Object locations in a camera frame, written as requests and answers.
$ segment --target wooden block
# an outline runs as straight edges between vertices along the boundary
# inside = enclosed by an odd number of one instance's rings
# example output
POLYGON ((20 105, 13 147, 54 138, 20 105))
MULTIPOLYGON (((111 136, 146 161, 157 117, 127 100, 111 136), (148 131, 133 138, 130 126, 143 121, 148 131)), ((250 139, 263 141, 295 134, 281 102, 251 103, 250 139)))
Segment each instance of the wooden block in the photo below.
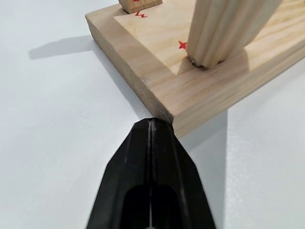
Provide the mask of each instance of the wooden block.
POLYGON ((162 3, 162 0, 119 0, 127 13, 135 13, 162 3))
POLYGON ((185 50, 194 6, 195 0, 164 0, 138 16, 119 4, 86 15, 96 43, 152 115, 172 122, 178 136, 305 57, 305 3, 284 0, 241 52, 212 69, 196 68, 185 50))
POLYGON ((196 66, 213 67, 249 44, 282 0, 197 0, 187 53, 196 66))

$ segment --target wooden leg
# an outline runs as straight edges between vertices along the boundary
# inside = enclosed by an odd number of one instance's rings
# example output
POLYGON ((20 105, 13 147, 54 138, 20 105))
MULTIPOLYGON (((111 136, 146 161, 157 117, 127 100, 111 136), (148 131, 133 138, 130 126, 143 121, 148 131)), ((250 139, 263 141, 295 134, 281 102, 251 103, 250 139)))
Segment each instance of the wooden leg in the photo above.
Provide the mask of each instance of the wooden leg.
POLYGON ((187 43, 196 66, 207 68, 249 44, 282 0, 197 0, 187 43))
POLYGON ((162 0, 119 0, 127 13, 134 13, 162 3, 162 0))

